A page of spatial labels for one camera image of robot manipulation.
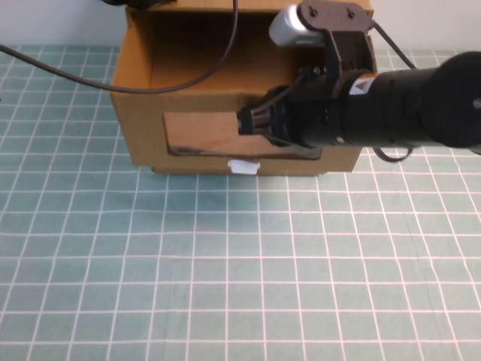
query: green cutting mat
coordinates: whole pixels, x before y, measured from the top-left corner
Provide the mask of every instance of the green cutting mat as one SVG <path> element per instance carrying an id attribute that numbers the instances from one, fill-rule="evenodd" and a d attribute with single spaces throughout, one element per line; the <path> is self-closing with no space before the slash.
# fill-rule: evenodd
<path id="1" fill-rule="evenodd" d="M 20 50 L 101 81 L 118 54 Z M 481 157 L 155 175 L 132 168 L 107 93 L 0 54 L 0 98 L 2 361 L 479 359 Z"/>

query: white wall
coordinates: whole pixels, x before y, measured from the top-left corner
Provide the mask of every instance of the white wall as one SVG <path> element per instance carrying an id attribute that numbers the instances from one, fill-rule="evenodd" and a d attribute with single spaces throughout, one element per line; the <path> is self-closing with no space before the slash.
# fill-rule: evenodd
<path id="1" fill-rule="evenodd" d="M 402 47 L 481 50 L 481 0 L 371 1 Z M 122 8 L 99 0 L 2 0 L 0 9 L 3 44 L 120 44 L 126 26 Z"/>

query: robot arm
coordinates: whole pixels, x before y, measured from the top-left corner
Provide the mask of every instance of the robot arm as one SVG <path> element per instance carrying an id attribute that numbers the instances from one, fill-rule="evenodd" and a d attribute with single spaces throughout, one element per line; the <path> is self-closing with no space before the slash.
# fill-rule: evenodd
<path id="1" fill-rule="evenodd" d="M 272 89 L 240 110 L 239 134 L 262 134 L 311 158 L 323 146 L 476 150 L 481 53 L 455 56 L 439 68 L 377 74 L 367 38 L 374 27 L 352 3 L 304 1 L 281 12 L 271 39 L 279 46 L 325 47 L 325 67 L 303 69 L 295 84 Z M 342 71 L 342 62 L 351 69 Z"/>

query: cardboard box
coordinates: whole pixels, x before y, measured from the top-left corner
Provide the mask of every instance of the cardboard box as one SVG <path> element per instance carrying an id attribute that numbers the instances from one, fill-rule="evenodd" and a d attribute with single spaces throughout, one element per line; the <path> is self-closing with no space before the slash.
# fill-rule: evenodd
<path id="1" fill-rule="evenodd" d="M 372 14 L 369 0 L 355 0 Z M 319 65 L 319 48 L 286 49 L 269 38 L 276 14 L 292 0 L 239 0 L 235 45 L 224 66 L 191 88 L 164 95 L 112 93 L 132 163 L 168 173 L 229 173 L 230 159 L 253 159 L 259 174 L 352 171 L 360 149 L 326 147 L 300 159 L 260 135 L 239 136 L 235 111 L 298 69 Z M 148 11 L 127 10 L 128 29 L 113 84 L 173 86 L 194 79 L 220 57 L 231 29 L 231 0 L 177 0 Z"/>

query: box opening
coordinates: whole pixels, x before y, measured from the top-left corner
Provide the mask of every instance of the box opening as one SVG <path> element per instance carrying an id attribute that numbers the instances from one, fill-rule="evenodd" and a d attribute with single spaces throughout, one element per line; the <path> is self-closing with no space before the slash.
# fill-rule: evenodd
<path id="1" fill-rule="evenodd" d="M 262 97 L 270 88 L 290 84 L 304 66 L 322 66 L 320 48 L 282 48 L 269 37 L 274 13 L 240 13 L 237 37 L 226 63 L 182 95 L 210 95 L 205 102 L 233 96 L 239 104 Z M 173 86 L 194 79 L 220 58 L 232 26 L 226 12 L 155 12 L 150 87 Z M 176 156 L 298 158 L 290 147 L 275 147 L 262 136 L 237 134 L 235 112 L 164 114 L 169 152 Z"/>

